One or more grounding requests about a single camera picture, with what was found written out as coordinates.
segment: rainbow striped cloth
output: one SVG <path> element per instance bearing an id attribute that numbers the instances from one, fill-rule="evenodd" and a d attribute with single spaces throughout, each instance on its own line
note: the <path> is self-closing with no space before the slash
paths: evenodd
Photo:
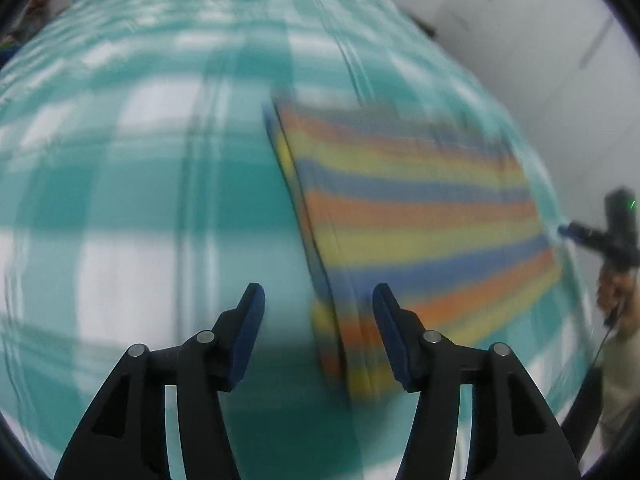
<path id="1" fill-rule="evenodd" d="M 378 283 L 425 327 L 472 346 L 559 281 L 506 140 L 378 105 L 275 109 L 268 131 L 316 291 L 322 367 L 352 398 L 397 384 L 372 315 Z"/>

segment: metal pin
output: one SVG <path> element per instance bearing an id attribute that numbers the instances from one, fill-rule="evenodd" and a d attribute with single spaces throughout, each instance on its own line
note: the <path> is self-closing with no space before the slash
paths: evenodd
<path id="1" fill-rule="evenodd" d="M 203 330 L 198 332 L 196 339 L 198 343 L 211 343 L 216 338 L 216 335 L 211 330 Z"/>
<path id="2" fill-rule="evenodd" d="M 439 343 L 442 339 L 440 332 L 436 332 L 435 330 L 427 330 L 424 334 L 422 334 L 422 338 L 427 343 Z"/>
<path id="3" fill-rule="evenodd" d="M 145 346 L 142 343 L 136 343 L 135 345 L 131 345 L 127 353 L 131 357 L 140 357 L 143 353 L 145 353 Z"/>
<path id="4" fill-rule="evenodd" d="M 494 352 L 497 353 L 498 355 L 505 356 L 511 353 L 511 348 L 509 348 L 504 343 L 496 343 L 494 345 Z"/>

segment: person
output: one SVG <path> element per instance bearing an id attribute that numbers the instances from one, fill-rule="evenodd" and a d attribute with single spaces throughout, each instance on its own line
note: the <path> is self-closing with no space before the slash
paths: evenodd
<path id="1" fill-rule="evenodd" d="M 637 270 L 600 269 L 598 307 L 605 318 L 619 308 L 616 333 L 602 348 L 602 440 L 613 443 L 627 415 L 640 399 L 640 291 Z"/>

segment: checkered fabric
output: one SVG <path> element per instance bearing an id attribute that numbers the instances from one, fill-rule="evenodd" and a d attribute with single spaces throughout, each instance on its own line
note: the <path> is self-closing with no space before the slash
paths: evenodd
<path id="1" fill-rule="evenodd" d="M 504 109 L 390 0 L 78 0 L 0 72 L 0 409 L 50 474 L 129 345 L 179 344 L 260 282 L 254 355 L 222 399 L 243 477 L 395 475 L 417 398 L 351 406 L 324 383 L 314 292 L 263 121 L 280 91 L 453 114 L 506 136 L 548 230 L 560 220 Z M 556 412 L 590 357 L 579 277 L 558 256 L 560 283 L 481 342 L 510 344 Z"/>

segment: bed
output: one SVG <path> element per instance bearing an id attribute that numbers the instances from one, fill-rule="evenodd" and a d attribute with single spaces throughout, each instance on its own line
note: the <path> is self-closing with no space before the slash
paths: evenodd
<path id="1" fill-rule="evenodd" d="M 510 140 L 562 279 L 476 346 L 512 346 L 559 415 L 575 395 L 590 324 L 546 171 L 504 108 L 391 0 L 77 0 L 0 72 L 0 410 L 50 475 L 127 347 L 180 344 L 260 282 L 247 377 L 222 399 L 242 476 L 395 476 L 417 397 L 351 402 L 325 383 L 264 126 L 275 91 L 453 114 Z M 167 398 L 180 479 L 175 390 Z"/>

